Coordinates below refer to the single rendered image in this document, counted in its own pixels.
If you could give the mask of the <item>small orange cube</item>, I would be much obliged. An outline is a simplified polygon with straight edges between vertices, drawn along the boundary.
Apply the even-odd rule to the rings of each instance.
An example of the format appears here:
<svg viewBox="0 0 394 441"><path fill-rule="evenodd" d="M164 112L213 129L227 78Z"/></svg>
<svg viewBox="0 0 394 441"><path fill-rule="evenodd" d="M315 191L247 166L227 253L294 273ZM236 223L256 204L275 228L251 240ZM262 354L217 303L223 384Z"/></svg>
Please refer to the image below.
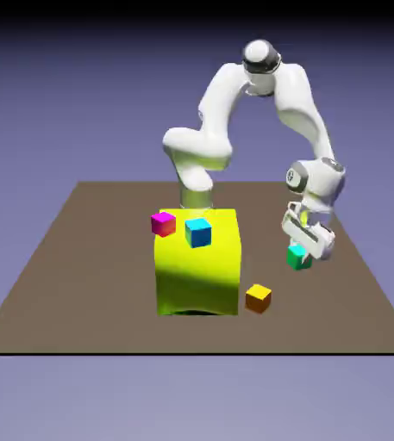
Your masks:
<svg viewBox="0 0 394 441"><path fill-rule="evenodd" d="M257 313L264 313L270 306L272 290L255 283L246 292L246 308Z"/></svg>

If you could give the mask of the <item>small green cube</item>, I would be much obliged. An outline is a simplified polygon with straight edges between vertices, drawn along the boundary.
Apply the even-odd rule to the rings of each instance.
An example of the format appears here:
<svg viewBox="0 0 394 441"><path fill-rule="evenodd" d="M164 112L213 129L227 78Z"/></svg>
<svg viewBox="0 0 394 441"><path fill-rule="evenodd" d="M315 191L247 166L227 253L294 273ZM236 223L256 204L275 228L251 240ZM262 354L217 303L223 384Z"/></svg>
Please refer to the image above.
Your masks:
<svg viewBox="0 0 394 441"><path fill-rule="evenodd" d="M299 244L288 246L286 261L293 270L308 269L312 265L312 257Z"/></svg>

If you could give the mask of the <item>small magenta cube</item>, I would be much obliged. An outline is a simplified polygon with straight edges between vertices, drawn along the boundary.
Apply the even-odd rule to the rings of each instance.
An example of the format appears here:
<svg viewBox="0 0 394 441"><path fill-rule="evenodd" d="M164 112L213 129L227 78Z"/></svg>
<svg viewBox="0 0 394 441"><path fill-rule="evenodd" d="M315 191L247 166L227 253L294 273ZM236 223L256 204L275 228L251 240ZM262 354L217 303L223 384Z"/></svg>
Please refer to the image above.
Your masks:
<svg viewBox="0 0 394 441"><path fill-rule="evenodd" d="M151 215L152 233L162 238L176 232L176 217L168 212Z"/></svg>

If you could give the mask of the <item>small blue cube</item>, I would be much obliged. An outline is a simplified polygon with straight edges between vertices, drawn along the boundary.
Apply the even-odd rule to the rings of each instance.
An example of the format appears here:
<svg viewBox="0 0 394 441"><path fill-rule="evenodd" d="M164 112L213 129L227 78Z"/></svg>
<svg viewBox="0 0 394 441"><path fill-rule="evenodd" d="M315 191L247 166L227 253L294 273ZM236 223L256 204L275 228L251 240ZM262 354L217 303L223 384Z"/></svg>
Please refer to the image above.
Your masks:
<svg viewBox="0 0 394 441"><path fill-rule="evenodd" d="M205 218L186 220L184 227L185 238L191 248L211 245L212 226Z"/></svg>

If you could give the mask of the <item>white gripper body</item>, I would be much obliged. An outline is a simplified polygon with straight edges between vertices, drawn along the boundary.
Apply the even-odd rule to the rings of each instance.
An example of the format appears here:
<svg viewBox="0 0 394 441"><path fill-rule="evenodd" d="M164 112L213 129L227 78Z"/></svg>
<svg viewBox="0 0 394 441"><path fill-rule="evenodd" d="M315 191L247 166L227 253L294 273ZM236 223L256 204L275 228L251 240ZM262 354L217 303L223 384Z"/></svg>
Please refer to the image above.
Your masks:
<svg viewBox="0 0 394 441"><path fill-rule="evenodd" d="M335 233L320 222L303 226L292 209L287 209L281 227L306 253L316 260L328 259L335 245Z"/></svg>

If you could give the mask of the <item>large yellow box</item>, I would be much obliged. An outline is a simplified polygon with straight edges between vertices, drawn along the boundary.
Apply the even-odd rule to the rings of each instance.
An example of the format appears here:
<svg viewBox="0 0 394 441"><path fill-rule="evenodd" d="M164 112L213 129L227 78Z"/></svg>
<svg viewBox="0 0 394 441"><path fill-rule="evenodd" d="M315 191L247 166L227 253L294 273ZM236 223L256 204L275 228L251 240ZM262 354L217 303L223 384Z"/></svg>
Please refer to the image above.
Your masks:
<svg viewBox="0 0 394 441"><path fill-rule="evenodd" d="M162 208L176 217L176 232L155 235L157 314L237 315L241 280L241 236L232 208ZM186 220L205 218L212 226L211 245L191 248Z"/></svg>

